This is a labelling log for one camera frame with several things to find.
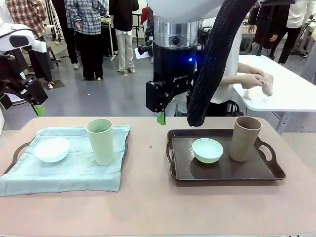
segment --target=light blue cloth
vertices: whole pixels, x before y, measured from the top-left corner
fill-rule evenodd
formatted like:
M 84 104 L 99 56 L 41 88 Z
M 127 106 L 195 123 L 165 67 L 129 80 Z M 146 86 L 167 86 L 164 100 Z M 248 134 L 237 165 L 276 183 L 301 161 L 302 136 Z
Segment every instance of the light blue cloth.
M 119 191 L 125 140 L 130 126 L 113 127 L 114 161 L 98 165 L 83 127 L 49 127 L 36 137 L 13 168 L 0 178 L 0 196 L 65 191 Z M 35 156 L 35 148 L 49 138 L 64 137 L 70 142 L 68 155 L 56 163 Z

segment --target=brown cup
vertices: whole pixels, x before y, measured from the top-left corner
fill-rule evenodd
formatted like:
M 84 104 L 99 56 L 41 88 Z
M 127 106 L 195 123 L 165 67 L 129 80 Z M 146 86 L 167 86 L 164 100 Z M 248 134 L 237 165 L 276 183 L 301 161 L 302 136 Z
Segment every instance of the brown cup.
M 247 160 L 262 124 L 255 118 L 241 116 L 235 121 L 234 133 L 230 147 L 230 157 L 238 162 Z

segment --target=beige tabletop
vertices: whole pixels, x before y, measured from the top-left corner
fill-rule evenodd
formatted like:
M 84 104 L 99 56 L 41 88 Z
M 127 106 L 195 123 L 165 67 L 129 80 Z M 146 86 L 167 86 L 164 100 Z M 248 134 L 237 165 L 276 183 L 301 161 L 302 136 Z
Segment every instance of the beige tabletop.
M 85 126 L 93 118 L 37 118 L 0 155 L 0 172 L 14 151 L 49 126 Z M 167 132 L 186 118 L 110 118 L 131 125 L 121 186 L 115 192 L 65 192 L 0 197 L 0 233 L 17 236 L 263 235 L 316 232 L 316 179 L 266 122 L 259 137 L 275 149 L 287 177 L 271 186 L 178 187 L 165 153 Z M 233 128 L 234 118 L 207 118 L 200 128 Z

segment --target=bowl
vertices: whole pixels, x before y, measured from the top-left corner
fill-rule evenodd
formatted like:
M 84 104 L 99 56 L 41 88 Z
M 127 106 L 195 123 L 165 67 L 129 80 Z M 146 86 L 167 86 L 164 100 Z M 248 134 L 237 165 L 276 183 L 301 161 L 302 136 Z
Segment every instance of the bowl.
M 209 138 L 197 139 L 193 142 L 192 149 L 195 157 L 206 164 L 215 163 L 222 157 L 224 152 L 219 142 Z
M 70 143 L 63 137 L 54 137 L 39 143 L 35 148 L 35 155 L 47 163 L 61 161 L 69 152 Z

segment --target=red plaid shirt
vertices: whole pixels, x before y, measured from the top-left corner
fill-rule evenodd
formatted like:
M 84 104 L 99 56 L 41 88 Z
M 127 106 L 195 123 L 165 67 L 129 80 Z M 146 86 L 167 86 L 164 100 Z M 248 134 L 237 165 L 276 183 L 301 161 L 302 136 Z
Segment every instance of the red plaid shirt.
M 14 23 L 27 25 L 39 37 L 45 32 L 45 5 L 41 0 L 6 0 L 6 5 Z

